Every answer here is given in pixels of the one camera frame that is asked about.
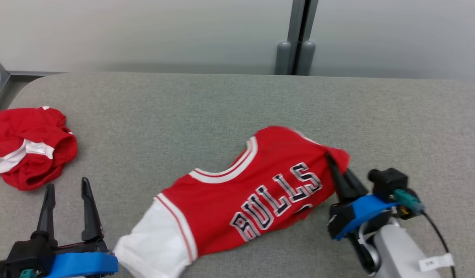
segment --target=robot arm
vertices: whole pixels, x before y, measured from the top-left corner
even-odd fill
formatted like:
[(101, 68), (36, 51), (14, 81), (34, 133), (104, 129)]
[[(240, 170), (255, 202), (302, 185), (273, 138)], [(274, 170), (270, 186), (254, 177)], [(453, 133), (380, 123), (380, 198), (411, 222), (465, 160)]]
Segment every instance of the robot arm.
[(82, 242), (57, 246), (53, 209), (55, 187), (47, 185), (38, 227), (29, 241), (17, 241), (6, 260), (0, 261), (0, 278), (100, 278), (119, 271), (117, 258), (103, 241), (104, 234), (87, 178), (82, 178), (84, 231)]
[(432, 267), (423, 272), (421, 264), (433, 264), (436, 258), (425, 256), (399, 219), (424, 215), (437, 231), (447, 254), (440, 266), (455, 270), (449, 250), (433, 221), (424, 212), (416, 193), (407, 187), (408, 177), (396, 169), (371, 170), (368, 179), (374, 183), (373, 194), (349, 169), (342, 175), (334, 160), (329, 167), (339, 202), (330, 208), (329, 234), (339, 241), (348, 239), (363, 269), (376, 278), (440, 278)]

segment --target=gray padded cushion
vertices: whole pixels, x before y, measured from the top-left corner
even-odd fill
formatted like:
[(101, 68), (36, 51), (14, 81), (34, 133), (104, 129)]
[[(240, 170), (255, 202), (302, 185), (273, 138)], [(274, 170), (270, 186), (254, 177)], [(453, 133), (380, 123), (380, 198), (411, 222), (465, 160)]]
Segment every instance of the gray padded cushion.
[[(80, 240), (80, 179), (92, 184), (106, 241), (128, 234), (152, 197), (195, 167), (221, 171), (245, 140), (287, 125), (347, 150), (369, 185), (395, 167), (426, 203), (457, 263), (475, 277), (475, 85), (459, 81), (139, 73), (38, 79), (11, 108), (48, 105), (67, 116), (78, 157), (55, 181), (55, 236)], [(19, 192), (0, 178), (0, 259), (36, 228), (44, 188)], [(332, 197), (305, 220), (232, 251), (198, 259), (183, 277), (364, 277), (347, 241), (326, 230)], [(444, 253), (424, 218), (403, 222), (428, 255)], [(449, 277), (449, 270), (441, 271)]]

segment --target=red basketball jersey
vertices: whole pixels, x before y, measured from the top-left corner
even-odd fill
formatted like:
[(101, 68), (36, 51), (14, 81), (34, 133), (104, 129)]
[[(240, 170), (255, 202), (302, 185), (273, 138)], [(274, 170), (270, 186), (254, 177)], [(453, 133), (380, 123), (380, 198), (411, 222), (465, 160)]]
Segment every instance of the red basketball jersey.
[[(177, 246), (184, 248), (187, 256), (173, 254), (173, 257), (183, 258), (190, 264), (202, 255), (236, 248), (257, 236), (288, 227), (306, 218), (311, 208), (335, 192), (326, 153), (331, 154), (342, 173), (346, 171), (347, 152), (317, 144), (289, 128), (262, 129), (247, 141), (247, 149), (227, 170), (210, 173), (195, 169), (155, 197), (156, 214), (165, 212), (165, 218), (175, 221), (157, 224), (157, 227), (153, 223), (146, 225), (149, 222), (146, 219), (155, 220), (148, 211), (138, 224), (142, 227), (137, 229), (136, 226), (133, 233), (125, 237), (145, 234), (150, 227), (164, 229), (169, 223), (177, 225), (172, 233), (180, 236)], [(129, 244), (129, 239), (121, 239), (115, 253), (119, 257), (120, 251), (146, 249), (147, 244), (145, 240), (143, 246), (135, 247)], [(151, 261), (160, 260), (161, 254), (146, 255), (149, 253), (146, 250), (131, 253), (138, 258), (126, 259), (122, 254), (119, 260), (130, 270), (137, 268), (133, 273), (137, 278), (147, 278), (146, 275), (154, 272), (177, 277), (183, 270), (154, 269), (159, 267), (153, 267)], [(139, 265), (130, 267), (135, 261), (152, 266), (149, 271), (140, 271)]]

